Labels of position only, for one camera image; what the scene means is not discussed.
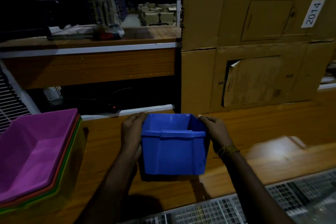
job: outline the bin handle lip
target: bin handle lip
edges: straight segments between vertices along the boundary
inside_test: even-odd
[[[205,131],[192,131],[192,130],[145,130],[141,133],[142,136],[155,136],[155,137],[184,137],[195,138],[205,137]]]

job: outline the blue plastic bin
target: blue plastic bin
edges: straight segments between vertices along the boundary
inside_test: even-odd
[[[206,131],[192,114],[149,114],[141,137],[145,173],[203,174],[209,149]]]

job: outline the purple bin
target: purple bin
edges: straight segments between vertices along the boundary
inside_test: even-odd
[[[0,136],[0,203],[48,186],[77,109],[21,116]]]

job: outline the forearm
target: forearm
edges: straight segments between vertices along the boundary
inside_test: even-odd
[[[267,192],[240,153],[235,152],[223,161],[248,223],[294,223]]]
[[[120,221],[121,205],[128,193],[133,168],[136,165],[134,153],[120,151],[102,183],[75,222],[116,223]]]

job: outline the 2014 label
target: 2014 label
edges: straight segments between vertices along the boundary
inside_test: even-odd
[[[314,26],[324,2],[325,0],[313,0],[311,2],[301,28],[311,28]]]

